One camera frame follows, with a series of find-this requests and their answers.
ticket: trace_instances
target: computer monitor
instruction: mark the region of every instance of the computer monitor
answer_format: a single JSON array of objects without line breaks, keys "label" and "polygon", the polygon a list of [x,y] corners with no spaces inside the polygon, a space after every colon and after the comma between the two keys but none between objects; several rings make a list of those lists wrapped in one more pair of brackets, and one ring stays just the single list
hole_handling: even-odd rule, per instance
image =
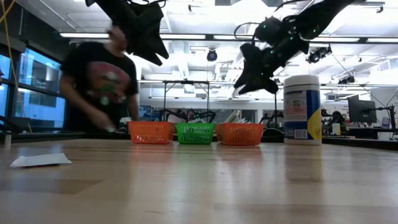
[{"label": "computer monitor", "polygon": [[373,101],[348,99],[349,120],[359,123],[377,123],[375,108],[376,104]]}]

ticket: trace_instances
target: black t-shirt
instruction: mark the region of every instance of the black t-shirt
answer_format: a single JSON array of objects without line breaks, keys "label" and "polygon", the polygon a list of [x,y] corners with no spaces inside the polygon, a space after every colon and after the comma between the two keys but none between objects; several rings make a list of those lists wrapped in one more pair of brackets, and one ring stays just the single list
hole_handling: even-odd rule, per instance
[{"label": "black t-shirt", "polygon": [[[76,91],[88,103],[106,113],[117,126],[129,96],[138,93],[136,66],[127,56],[111,54],[102,43],[85,42],[74,49],[61,66],[63,75],[76,81]],[[98,132],[78,108],[70,108],[65,121],[70,131]]]}]

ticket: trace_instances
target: white lid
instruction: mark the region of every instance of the white lid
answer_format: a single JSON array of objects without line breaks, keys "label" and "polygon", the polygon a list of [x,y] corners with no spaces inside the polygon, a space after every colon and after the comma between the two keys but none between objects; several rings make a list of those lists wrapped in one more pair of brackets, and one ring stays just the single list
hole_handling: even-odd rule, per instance
[{"label": "white lid", "polygon": [[319,85],[319,78],[315,75],[295,75],[285,79],[284,87],[308,84]]}]

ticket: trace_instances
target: orange basket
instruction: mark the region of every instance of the orange basket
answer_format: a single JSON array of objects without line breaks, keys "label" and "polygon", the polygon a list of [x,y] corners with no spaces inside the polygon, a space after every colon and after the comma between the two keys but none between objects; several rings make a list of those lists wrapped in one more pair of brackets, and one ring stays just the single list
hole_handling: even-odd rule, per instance
[{"label": "orange basket", "polygon": [[229,146],[256,146],[261,142],[263,124],[217,124],[217,140]]},{"label": "orange basket", "polygon": [[173,141],[175,126],[166,121],[131,121],[131,141],[136,144],[167,144]]}]

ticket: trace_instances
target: white paper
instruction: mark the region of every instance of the white paper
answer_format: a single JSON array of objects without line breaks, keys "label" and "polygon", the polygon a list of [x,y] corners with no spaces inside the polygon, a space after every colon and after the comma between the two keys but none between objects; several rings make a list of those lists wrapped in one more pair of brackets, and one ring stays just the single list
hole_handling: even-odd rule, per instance
[{"label": "white paper", "polygon": [[71,164],[64,153],[47,154],[41,156],[21,156],[12,162],[11,167],[45,166],[52,164]]}]

